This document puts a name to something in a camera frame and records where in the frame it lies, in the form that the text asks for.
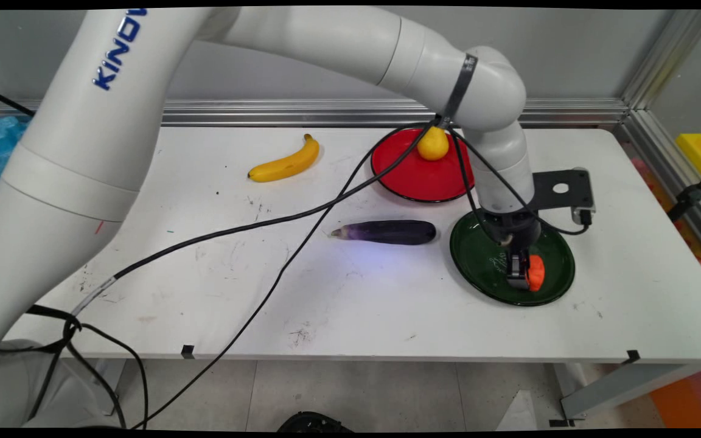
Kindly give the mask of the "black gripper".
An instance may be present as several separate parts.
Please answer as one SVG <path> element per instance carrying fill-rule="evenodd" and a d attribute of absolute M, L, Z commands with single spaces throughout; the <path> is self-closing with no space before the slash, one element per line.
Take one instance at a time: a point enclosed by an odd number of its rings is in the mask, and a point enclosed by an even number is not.
<path fill-rule="evenodd" d="M 517 290 L 529 290 L 529 250 L 542 233 L 539 218 L 536 210 L 506 214 L 483 210 L 483 230 L 498 246 L 506 248 L 506 280 Z"/>

